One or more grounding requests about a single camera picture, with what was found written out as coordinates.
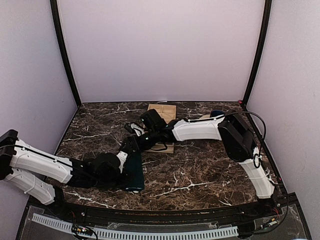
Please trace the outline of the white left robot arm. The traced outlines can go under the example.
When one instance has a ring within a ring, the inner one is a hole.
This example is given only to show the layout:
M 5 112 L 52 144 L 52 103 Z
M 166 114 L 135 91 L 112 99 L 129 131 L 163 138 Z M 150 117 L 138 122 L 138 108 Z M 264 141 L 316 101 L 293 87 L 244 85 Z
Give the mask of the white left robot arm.
M 125 151 L 100 153 L 87 160 L 52 155 L 25 143 L 14 129 L 0 137 L 1 180 L 12 183 L 41 204 L 51 205 L 60 218 L 71 213 L 63 191 L 45 183 L 37 174 L 74 188 L 127 188 L 141 173 L 138 162 L 138 157 Z

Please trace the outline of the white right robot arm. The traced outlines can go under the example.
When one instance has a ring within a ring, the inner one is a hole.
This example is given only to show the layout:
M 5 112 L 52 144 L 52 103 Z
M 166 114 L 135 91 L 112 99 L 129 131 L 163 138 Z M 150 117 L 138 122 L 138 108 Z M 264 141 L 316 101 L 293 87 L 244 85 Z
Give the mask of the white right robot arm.
M 142 151 L 151 149 L 157 143 L 222 141 L 227 156 L 242 166 L 254 186 L 257 198 L 262 200 L 255 205 L 255 213 L 266 217 L 274 210 L 275 203 L 271 197 L 275 191 L 275 183 L 270 177 L 269 169 L 261 161 L 261 150 L 240 112 L 213 111 L 207 118 L 174 119 L 166 123 L 156 110 L 150 109 L 140 119 L 144 124 L 143 128 L 135 123 L 130 126 L 138 136 L 138 147 Z

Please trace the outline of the dark green sock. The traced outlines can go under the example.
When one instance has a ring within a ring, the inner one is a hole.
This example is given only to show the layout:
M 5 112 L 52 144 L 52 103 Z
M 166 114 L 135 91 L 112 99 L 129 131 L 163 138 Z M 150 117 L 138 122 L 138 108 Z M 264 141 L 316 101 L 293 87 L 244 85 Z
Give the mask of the dark green sock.
M 124 186 L 125 192 L 139 193 L 145 189 L 145 179 L 142 166 L 142 155 L 134 152 L 125 162 L 124 169 L 131 174 L 130 181 Z

